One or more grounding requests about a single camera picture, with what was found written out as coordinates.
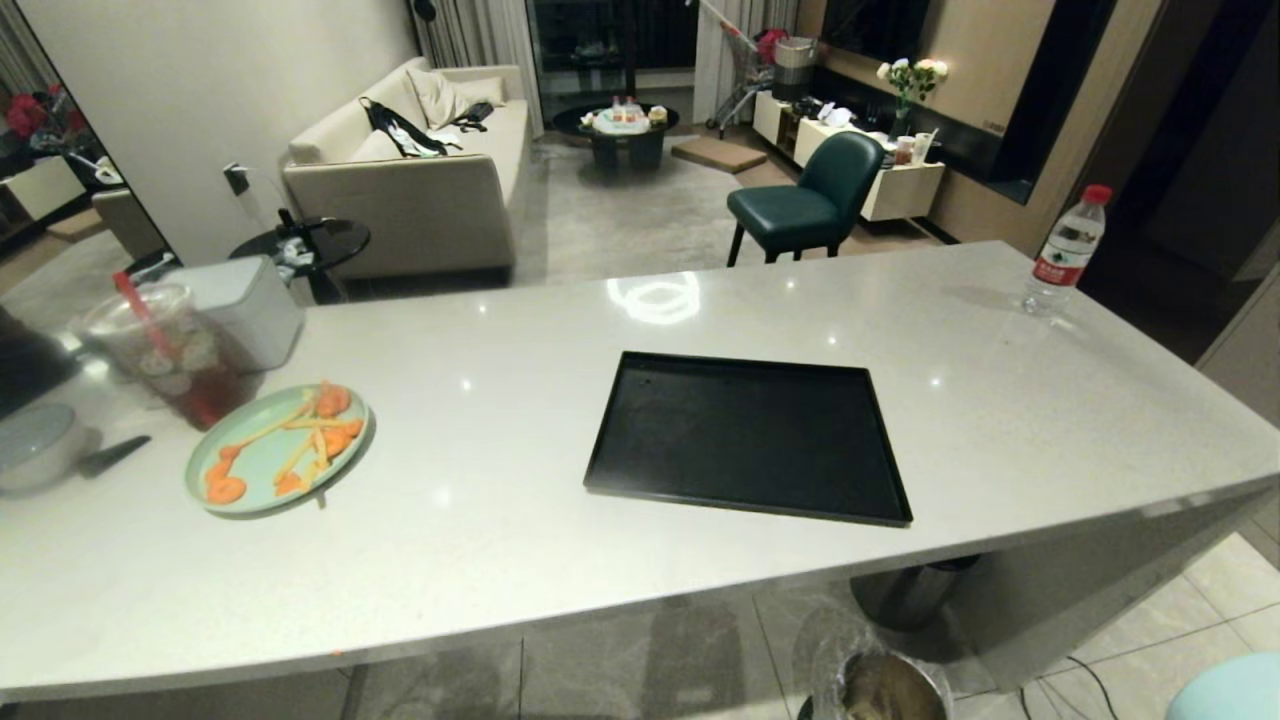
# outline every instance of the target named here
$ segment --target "white flowers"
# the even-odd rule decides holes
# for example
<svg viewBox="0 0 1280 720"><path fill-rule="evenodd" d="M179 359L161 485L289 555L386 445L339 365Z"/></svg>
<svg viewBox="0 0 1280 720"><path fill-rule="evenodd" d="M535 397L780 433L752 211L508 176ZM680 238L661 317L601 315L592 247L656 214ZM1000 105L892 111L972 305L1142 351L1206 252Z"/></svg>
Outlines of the white flowers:
<svg viewBox="0 0 1280 720"><path fill-rule="evenodd" d="M905 111L911 102L924 102L929 92L946 79L948 72L950 68L942 60L920 58L913 65L906 58L899 58L892 65L881 63L876 77L897 88L899 109Z"/></svg>

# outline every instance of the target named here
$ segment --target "chair leg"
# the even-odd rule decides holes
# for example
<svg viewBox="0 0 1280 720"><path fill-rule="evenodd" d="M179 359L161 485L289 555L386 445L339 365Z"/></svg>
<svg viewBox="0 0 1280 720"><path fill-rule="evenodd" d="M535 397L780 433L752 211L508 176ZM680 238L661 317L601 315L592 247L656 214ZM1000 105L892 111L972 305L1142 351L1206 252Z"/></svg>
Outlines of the chair leg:
<svg viewBox="0 0 1280 720"><path fill-rule="evenodd" d="M737 229L733 231L733 246L728 249L728 265L726 265L727 268L732 268L737 263L737 251L742 247L744 232L746 232L746 228L742 227L742 223L739 223Z"/></svg>

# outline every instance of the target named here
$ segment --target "black side table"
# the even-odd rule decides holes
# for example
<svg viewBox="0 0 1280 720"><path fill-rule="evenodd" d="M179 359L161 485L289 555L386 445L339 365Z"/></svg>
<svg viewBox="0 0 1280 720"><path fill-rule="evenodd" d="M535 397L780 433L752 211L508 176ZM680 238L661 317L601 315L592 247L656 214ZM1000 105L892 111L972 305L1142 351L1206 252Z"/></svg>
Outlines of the black side table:
<svg viewBox="0 0 1280 720"><path fill-rule="evenodd" d="M329 270L364 252L371 238L369 228L352 220L334 218L312 218L303 220L302 227L305 228L302 242L310 252L315 254L315 261L308 265L284 265L284 255L280 251L282 238L275 231L241 243L232 251L229 259L266 255L278 266L293 268L294 277L307 278L311 283L311 295L315 296L317 304L346 302L347 291L343 288L342 281L330 275Z"/></svg>
<svg viewBox="0 0 1280 720"><path fill-rule="evenodd" d="M637 170L657 170L662 163L662 138L668 129L680 124L680 113L668 108L666 123L653 126L646 132L637 135L607 135L595 128L582 127L582 115L596 113L608 106L608 102L596 102L595 105L572 108L556 115L552 119L552 124L564 135L589 138L591 141L591 154L595 158L595 165L599 168L617 168L618 147L625 147L631 154L632 168ZM648 113L653 109L653 105L641 102L640 108Z"/></svg>

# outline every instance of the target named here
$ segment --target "light green plate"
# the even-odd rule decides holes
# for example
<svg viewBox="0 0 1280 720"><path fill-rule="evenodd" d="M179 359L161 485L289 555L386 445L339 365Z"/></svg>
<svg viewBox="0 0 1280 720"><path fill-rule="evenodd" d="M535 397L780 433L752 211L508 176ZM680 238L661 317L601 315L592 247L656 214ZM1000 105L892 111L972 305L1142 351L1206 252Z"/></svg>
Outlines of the light green plate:
<svg viewBox="0 0 1280 720"><path fill-rule="evenodd" d="M216 425L210 428L210 430L205 433L205 438L196 446L195 452L191 454L191 460L187 461L187 492L196 498L196 502L204 506L205 510L218 515L248 515L262 512L265 510L280 507L282 505L297 502L300 498L306 497L314 493L317 488L324 487L325 483L342 471L343 466L346 466L347 462L349 462L352 457L360 452L361 446L364 446L370 437L369 406L365 405L364 398L356 395L355 391L351 391L351 407L348 407L347 411L338 418L342 420L361 419L365 421L365 427L361 428L360 434L356 436L356 438L347 446L346 450L342 451L340 455L330 460L329 469L316 477L316 480L311 484L311 491L291 492L276 497L274 483L275 474L280 470L280 466L289 459L289 456L293 455L298 446L301 446L302 442L311 434L310 429L279 429L241 451L239 457L236 459L236 464L232 465L232 477L241 478L247 486L244 495L241 496L239 500L228 505L215 505L205 498L205 473L214 466L214 462L218 462L218 451L224 446L242 442L244 438L252 436L260 429L288 418L291 413L297 410L298 406L305 402L305 393L307 391L315 393L314 397L319 397L320 386L297 386L274 392L266 397L260 397L253 402L237 409L234 413L223 418ZM294 470L298 474L302 474L302 470L312 460L315 460L314 451L305 455L303 459L294 465Z"/></svg>

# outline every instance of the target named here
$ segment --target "plastic bottle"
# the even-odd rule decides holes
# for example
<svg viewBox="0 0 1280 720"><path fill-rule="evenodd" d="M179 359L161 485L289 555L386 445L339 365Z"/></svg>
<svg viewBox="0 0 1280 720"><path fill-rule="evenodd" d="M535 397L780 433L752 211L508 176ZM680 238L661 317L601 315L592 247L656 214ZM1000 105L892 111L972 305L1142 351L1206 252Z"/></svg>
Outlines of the plastic bottle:
<svg viewBox="0 0 1280 720"><path fill-rule="evenodd" d="M1091 184L1084 188L1080 202L1057 219L1027 279L1023 310L1032 315L1052 315L1066 305L1106 231L1103 208L1108 200L1110 187Z"/></svg>

